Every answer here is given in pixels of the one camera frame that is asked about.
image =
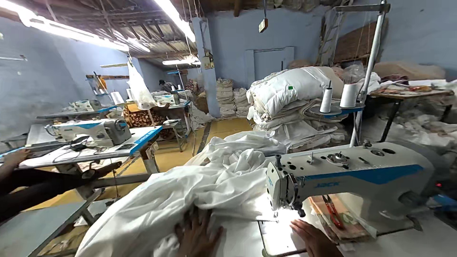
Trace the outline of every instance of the floor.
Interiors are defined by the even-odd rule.
[[[220,121],[213,121],[210,125],[209,135],[206,140],[206,144],[209,143],[212,137],[220,137],[225,138],[226,136],[233,135],[235,133],[241,131],[249,131],[252,130],[251,125],[249,122],[244,118],[236,118],[231,120],[220,120]],[[174,146],[176,142],[159,142],[159,150],[155,153],[155,158],[157,165],[161,172],[168,171],[169,169],[181,166],[185,164],[189,159],[192,158],[192,147],[194,142],[195,136],[195,154],[197,154],[198,147],[202,142],[204,134],[204,128],[201,128],[196,131],[196,133],[191,133],[189,138],[187,139],[187,144],[183,146],[183,152],[181,153],[178,148],[174,149],[165,149],[161,150],[160,148]],[[124,169],[130,162],[124,164],[118,170]],[[145,168],[143,162],[138,159],[134,163],[130,165],[130,167],[123,173],[123,175],[127,174],[135,174],[135,173],[143,173],[145,172]],[[118,193],[119,195],[125,196],[130,191],[132,191],[135,187],[137,187],[140,183],[136,184],[129,184],[129,185],[121,185],[118,186]],[[107,199],[107,198],[115,198],[117,195],[115,187],[107,187],[104,193],[98,198],[98,200]],[[66,203],[73,203],[82,201],[80,196],[75,192],[75,190],[67,191],[64,194],[54,197],[51,200],[48,200],[42,204],[34,206],[30,209],[40,209],[49,206],[56,206],[60,204]],[[62,235],[56,237],[52,240],[46,248],[44,248],[41,254],[44,253],[53,253],[63,250],[61,248],[60,242],[64,240],[68,240],[69,244],[65,247],[65,249],[74,249],[77,248],[78,245],[81,243],[82,238],[84,237],[85,232],[88,230],[88,226],[78,226],[73,228],[72,226],[68,228],[68,230],[63,233]]]

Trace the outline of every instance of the white quilt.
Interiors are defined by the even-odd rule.
[[[115,202],[89,228],[78,257],[173,256],[174,225],[192,203],[215,209],[216,215],[254,219],[261,213],[250,204],[265,192],[268,162],[261,149],[281,152],[285,146],[267,132],[241,132],[212,138],[188,164],[150,178]]]
[[[330,80],[333,97],[341,98],[343,82],[329,67],[303,67],[271,74],[252,83],[246,96],[259,113],[274,117],[292,102],[322,97]]]

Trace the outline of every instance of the human hand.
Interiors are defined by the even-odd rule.
[[[194,207],[191,216],[189,211],[184,214],[184,229],[180,224],[176,224],[175,233],[179,241],[178,257],[210,257],[213,254],[224,228],[219,227],[216,234],[210,237],[207,230],[211,213],[211,210],[207,210],[200,224],[199,210]]]
[[[306,244],[310,257],[343,257],[336,245],[319,229],[303,220],[293,220],[290,225]]]
[[[16,167],[19,163],[27,159],[27,155],[30,153],[29,149],[20,149],[5,155],[5,165]]]

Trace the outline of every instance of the sewing machine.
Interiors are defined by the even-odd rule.
[[[367,142],[277,155],[266,173],[273,210],[294,209],[304,217],[308,197],[339,193],[352,213],[378,231],[389,232],[404,226],[406,215],[436,195],[435,182],[447,177],[449,169],[424,146]]]
[[[127,123],[122,119],[69,121],[48,125],[45,129],[59,142],[71,142],[79,134],[89,135],[93,140],[85,143],[87,146],[113,147],[132,137]]]

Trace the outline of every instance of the stack of fabric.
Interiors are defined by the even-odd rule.
[[[330,67],[303,67],[272,73],[252,83],[246,95],[248,119],[254,130],[274,131],[272,138],[286,145],[288,152],[341,143],[347,133],[338,122],[347,115],[324,118],[309,109],[320,105],[329,82],[333,98],[341,98],[343,81]]]
[[[236,106],[233,98],[232,80],[218,79],[216,83],[216,98],[221,107],[221,118],[236,118]]]
[[[249,102],[246,96],[247,90],[245,88],[233,89],[233,96],[235,98],[236,116],[238,118],[246,118],[249,111]]]

